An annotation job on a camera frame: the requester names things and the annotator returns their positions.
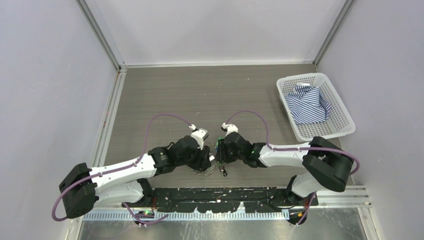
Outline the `black key tag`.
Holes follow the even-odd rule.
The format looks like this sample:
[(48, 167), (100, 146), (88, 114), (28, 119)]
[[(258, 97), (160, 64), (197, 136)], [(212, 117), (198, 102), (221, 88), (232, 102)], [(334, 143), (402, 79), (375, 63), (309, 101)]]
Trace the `black key tag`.
[(219, 167), (219, 171), (221, 172), (223, 177), (227, 177), (228, 176), (228, 172), (226, 171), (226, 169), (223, 166)]

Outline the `numbered metal key ring disc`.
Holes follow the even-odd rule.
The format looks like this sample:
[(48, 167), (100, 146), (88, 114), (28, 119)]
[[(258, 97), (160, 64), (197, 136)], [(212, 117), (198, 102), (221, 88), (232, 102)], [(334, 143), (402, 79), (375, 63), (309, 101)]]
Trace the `numbered metal key ring disc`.
[(206, 168), (205, 170), (192, 169), (191, 172), (196, 176), (206, 176), (206, 177), (208, 177), (208, 176), (212, 175), (218, 169), (218, 162), (215, 159), (215, 154), (217, 152), (216, 144), (212, 143), (210, 141), (207, 141), (205, 143), (205, 145), (210, 148), (210, 150), (209, 150), (209, 157), (211, 158), (211, 160), (209, 161), (210, 166), (208, 168)]

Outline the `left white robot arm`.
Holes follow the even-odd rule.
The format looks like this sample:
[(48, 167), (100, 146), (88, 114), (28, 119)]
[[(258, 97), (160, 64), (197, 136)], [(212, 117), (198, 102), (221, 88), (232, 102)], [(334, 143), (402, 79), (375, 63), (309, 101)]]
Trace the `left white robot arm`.
[(56, 216), (59, 202), (63, 203), (66, 219), (117, 203), (148, 207), (154, 199), (146, 183), (148, 178), (171, 173), (182, 166), (202, 173), (212, 166), (213, 160), (209, 146), (199, 146), (194, 138), (185, 136), (168, 146), (155, 147), (141, 158), (92, 168), (79, 163), (59, 184), (60, 195), (53, 205), (52, 217), (60, 221)]

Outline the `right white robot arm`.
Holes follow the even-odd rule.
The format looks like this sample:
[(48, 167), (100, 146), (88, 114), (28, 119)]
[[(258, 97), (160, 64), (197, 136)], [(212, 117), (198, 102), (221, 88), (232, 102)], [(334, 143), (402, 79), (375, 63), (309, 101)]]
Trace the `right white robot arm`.
[(327, 189), (344, 192), (354, 161), (323, 137), (300, 145), (267, 145), (251, 143), (239, 133), (228, 133), (217, 142), (217, 162), (229, 164), (237, 160), (251, 168), (289, 166), (304, 168), (302, 175), (294, 175), (285, 189), (291, 205), (299, 205), (312, 193)]

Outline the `green key tag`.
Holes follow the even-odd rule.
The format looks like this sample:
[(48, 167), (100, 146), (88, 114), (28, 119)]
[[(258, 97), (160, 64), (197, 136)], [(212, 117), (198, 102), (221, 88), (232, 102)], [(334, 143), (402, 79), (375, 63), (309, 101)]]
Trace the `green key tag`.
[(216, 143), (215, 143), (215, 148), (219, 147), (220, 142), (222, 141), (222, 138), (218, 138)]

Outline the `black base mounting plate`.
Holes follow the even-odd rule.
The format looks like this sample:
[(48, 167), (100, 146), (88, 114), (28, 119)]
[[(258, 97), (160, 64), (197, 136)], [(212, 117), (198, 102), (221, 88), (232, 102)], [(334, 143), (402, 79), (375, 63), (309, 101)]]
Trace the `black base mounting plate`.
[(284, 209), (305, 209), (318, 201), (295, 197), (278, 187), (180, 187), (148, 190), (141, 200), (128, 203), (132, 208), (153, 208), (161, 213), (234, 213), (243, 208), (246, 213), (277, 213)]

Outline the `blue striped shirt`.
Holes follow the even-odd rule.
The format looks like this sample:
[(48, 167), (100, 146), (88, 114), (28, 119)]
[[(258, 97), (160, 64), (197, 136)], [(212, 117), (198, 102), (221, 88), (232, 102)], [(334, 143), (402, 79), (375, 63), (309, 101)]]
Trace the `blue striped shirt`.
[(284, 99), (297, 125), (324, 123), (330, 116), (332, 105), (319, 87), (309, 83), (297, 83)]

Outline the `white plastic basket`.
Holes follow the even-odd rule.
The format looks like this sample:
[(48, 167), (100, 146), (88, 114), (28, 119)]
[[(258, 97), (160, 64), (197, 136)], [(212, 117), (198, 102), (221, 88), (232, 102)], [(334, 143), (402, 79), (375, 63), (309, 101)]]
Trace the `white plastic basket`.
[[(317, 88), (322, 98), (330, 104), (327, 120), (308, 124), (298, 124), (295, 122), (294, 115), (291, 113), (286, 101), (286, 96), (295, 93), (297, 88), (303, 86)], [(316, 136), (325, 139), (339, 138), (352, 134), (356, 130), (353, 119), (325, 74), (305, 73), (283, 77), (277, 80), (276, 87), (295, 138), (299, 142), (311, 141)]]

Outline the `aluminium frame rail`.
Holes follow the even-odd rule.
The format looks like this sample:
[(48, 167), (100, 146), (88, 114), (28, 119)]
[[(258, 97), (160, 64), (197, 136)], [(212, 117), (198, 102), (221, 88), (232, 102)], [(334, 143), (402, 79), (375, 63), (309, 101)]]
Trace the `aluminium frame rail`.
[(105, 110), (103, 122), (101, 124), (99, 136), (96, 142), (96, 148), (93, 154), (91, 167), (102, 167), (105, 159), (113, 131), (113, 126), (118, 110), (123, 85), (125, 82), (128, 67), (123, 64), (117, 72), (116, 79), (112, 86), (111, 94), (108, 99), (107, 108)]

